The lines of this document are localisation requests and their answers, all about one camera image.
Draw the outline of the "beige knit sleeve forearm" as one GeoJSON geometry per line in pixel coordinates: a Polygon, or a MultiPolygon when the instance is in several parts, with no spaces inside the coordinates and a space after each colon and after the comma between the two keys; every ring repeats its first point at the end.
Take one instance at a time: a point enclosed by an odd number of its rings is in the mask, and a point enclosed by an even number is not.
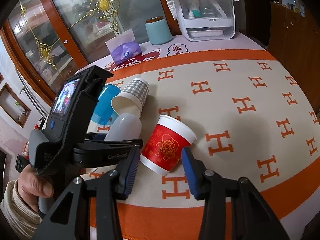
{"type": "Polygon", "coordinates": [[[1,211],[14,236],[19,239],[31,239],[42,219],[24,202],[17,187],[18,180],[8,182],[1,201],[1,211]]]}

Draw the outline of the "person's left hand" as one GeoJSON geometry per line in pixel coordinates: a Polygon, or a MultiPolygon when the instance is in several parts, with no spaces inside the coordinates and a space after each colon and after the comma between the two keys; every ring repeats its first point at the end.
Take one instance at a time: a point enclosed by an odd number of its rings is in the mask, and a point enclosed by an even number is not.
{"type": "Polygon", "coordinates": [[[27,165],[18,178],[18,193],[23,201],[35,212],[38,212],[38,198],[51,198],[54,193],[50,182],[38,176],[36,171],[27,165]]]}

